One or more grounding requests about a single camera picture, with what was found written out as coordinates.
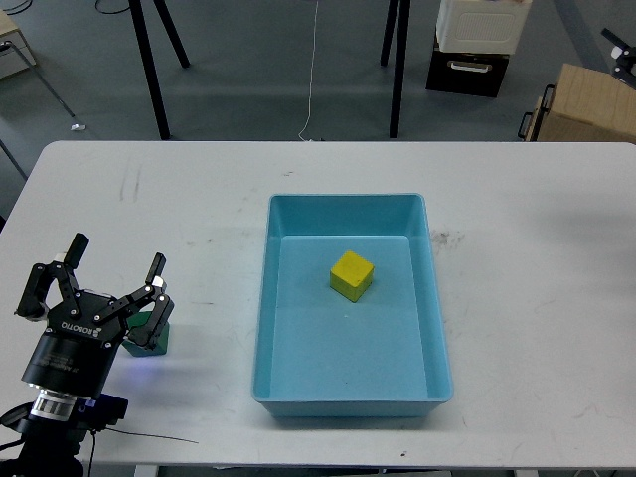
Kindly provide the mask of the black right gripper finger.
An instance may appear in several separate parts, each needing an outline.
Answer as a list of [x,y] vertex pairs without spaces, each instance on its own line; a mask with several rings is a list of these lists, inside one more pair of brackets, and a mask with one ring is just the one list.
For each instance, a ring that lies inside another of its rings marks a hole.
[[635,48],[607,28],[602,29],[601,35],[613,45],[610,56],[614,60],[614,65],[610,74],[621,82],[634,82]]

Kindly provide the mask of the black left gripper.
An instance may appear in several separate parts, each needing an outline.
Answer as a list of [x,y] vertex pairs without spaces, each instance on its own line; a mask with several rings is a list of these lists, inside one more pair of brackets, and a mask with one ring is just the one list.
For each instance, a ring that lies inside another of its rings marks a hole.
[[[22,381],[78,398],[99,397],[117,348],[167,351],[169,316],[174,302],[161,273],[165,256],[157,252],[145,284],[120,298],[80,291],[75,277],[89,239],[76,233],[66,253],[48,264],[33,265],[16,314],[31,321],[47,315],[46,330]],[[49,308],[53,282],[61,302]]]

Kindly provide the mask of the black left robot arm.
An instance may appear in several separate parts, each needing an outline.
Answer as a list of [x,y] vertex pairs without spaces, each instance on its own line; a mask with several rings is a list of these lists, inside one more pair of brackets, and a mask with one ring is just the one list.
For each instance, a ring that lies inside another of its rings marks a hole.
[[17,315],[46,328],[22,380],[37,398],[7,411],[1,424],[19,433],[17,458],[1,464],[4,476],[81,476],[77,456],[87,435],[123,419],[128,402],[103,393],[118,348],[164,348],[174,303],[156,253],[144,284],[114,297],[82,289],[75,271],[88,246],[76,234],[68,251],[33,265]]

